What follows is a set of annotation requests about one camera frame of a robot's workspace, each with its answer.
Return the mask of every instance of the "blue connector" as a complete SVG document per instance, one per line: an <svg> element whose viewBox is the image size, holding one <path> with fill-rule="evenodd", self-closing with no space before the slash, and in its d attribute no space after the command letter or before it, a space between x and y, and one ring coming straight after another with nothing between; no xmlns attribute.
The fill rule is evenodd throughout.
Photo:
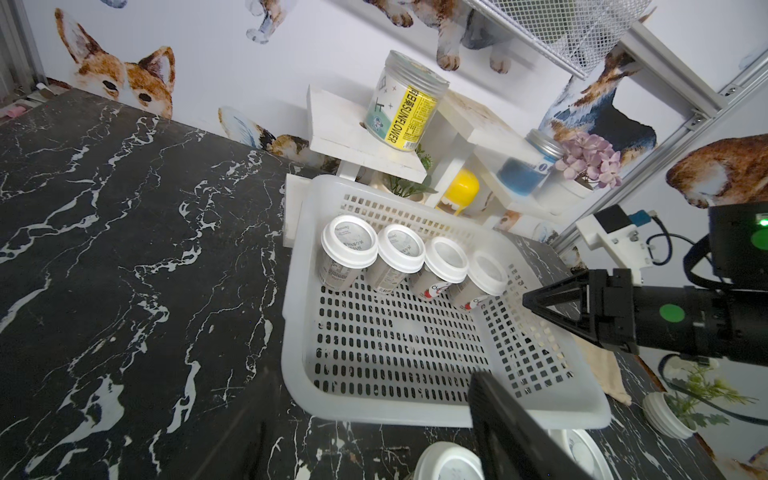
<svg viewBox="0 0 768 480"><path fill-rule="evenodd" d="M627 215L627 216L629 217L630 220L632 220L632 223L634 223L638 227L641 227L641 226L645 225L646 223L650 223L650 217L651 217L652 214L655 214L655 213L656 212L651 212L651 214L649 214L645 210L640 210L640 211L638 211L635 214L631 214L631 215Z"/></svg>

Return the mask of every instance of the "wire mesh basket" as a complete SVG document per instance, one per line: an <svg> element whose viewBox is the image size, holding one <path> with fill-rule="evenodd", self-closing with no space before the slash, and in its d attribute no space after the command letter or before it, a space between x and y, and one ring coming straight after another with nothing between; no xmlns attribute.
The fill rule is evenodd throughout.
<svg viewBox="0 0 768 480"><path fill-rule="evenodd" d="M650 0L467 0L544 56L585 78Z"/></svg>
<svg viewBox="0 0 768 480"><path fill-rule="evenodd" d="M400 223L424 240L448 237L466 251L493 252L507 290L470 313L446 293L421 301L408 279L378 294L364 270L346 291L317 275L319 235L340 214L374 230ZM283 304L282 370L296 403L322 419L469 427L472 373L492 372L548 429L595 429L611 410L570 333L521 304L541 283L499 232L370 187L321 175L303 202Z"/></svg>

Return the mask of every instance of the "beige cloth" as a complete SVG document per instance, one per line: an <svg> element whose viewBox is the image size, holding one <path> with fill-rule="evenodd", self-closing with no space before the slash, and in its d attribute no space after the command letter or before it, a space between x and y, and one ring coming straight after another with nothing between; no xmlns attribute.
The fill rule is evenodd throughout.
<svg viewBox="0 0 768 480"><path fill-rule="evenodd" d="M624 383L621 381L621 369L619 369L619 363L616 361L616 355L609 350L592 345L576 335L573 337L576 340L576 345L581 349L581 355L584 356L584 360L592 369L592 374L603 388L603 392L626 406L632 405L632 397L629 396L624 388Z"/></svg>

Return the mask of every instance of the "blue jar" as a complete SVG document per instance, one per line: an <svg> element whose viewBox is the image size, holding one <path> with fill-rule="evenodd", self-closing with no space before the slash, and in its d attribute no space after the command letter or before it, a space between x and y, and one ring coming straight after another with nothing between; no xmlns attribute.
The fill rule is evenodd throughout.
<svg viewBox="0 0 768 480"><path fill-rule="evenodd" d="M549 175L565 151L554 138L533 129L497 172L498 179L517 195L527 197Z"/></svg>

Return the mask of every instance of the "white plastic basket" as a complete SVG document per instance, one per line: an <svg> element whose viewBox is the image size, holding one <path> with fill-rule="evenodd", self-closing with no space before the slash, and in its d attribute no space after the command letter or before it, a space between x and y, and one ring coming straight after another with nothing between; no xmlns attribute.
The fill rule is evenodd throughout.
<svg viewBox="0 0 768 480"><path fill-rule="evenodd" d="M425 240L448 237L468 252L492 252L508 268L501 297L467 314L445 294L422 302L408 280L385 296L366 271L334 293L317 274L319 235L353 214L381 230L412 228ZM293 399L323 419L469 427L472 373L493 372L546 429L596 429L611 420L605 395L570 333L521 305L539 283L501 233L365 185L322 175L303 202L283 304L283 378Z"/></svg>

